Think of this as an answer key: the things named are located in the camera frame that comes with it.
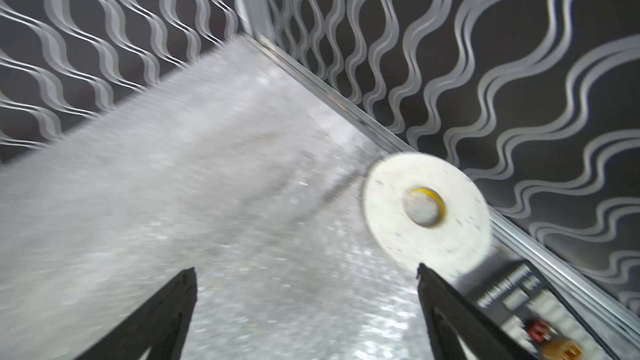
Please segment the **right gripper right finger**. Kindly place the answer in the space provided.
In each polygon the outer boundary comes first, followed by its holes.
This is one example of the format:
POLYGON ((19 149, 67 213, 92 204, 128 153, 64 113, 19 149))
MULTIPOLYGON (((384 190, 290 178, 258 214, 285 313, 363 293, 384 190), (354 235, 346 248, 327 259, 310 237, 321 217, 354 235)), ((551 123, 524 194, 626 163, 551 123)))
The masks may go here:
POLYGON ((418 297, 436 359, 465 359, 466 344, 478 359, 532 359, 470 301, 434 270, 421 263, 418 297))

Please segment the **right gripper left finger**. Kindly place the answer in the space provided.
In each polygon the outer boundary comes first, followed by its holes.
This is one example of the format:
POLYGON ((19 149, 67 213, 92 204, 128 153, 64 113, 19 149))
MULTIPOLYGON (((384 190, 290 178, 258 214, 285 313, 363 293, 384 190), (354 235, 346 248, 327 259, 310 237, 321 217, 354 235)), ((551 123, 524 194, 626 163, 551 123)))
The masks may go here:
POLYGON ((198 300, 194 268, 180 271, 79 359, 180 359, 198 300))

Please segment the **bubble wrap of red glass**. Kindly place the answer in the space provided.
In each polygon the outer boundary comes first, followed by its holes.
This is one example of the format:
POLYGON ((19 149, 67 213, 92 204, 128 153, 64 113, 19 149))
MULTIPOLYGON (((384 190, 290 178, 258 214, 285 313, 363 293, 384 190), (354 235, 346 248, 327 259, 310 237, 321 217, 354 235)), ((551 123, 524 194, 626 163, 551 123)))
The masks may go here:
POLYGON ((1 356, 72 359, 179 271, 186 359, 428 359, 363 221, 383 150, 239 38, 1 169, 1 356))

